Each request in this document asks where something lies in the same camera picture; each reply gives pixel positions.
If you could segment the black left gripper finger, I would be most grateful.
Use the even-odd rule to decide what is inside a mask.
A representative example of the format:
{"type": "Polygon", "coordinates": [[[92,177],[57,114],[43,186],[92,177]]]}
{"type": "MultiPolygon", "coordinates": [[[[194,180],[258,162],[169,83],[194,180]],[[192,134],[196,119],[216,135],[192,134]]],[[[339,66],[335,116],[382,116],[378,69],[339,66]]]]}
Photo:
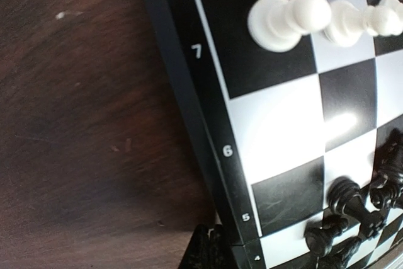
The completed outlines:
{"type": "Polygon", "coordinates": [[[179,269],[233,268],[233,254],[222,224],[195,227],[179,269]]]}

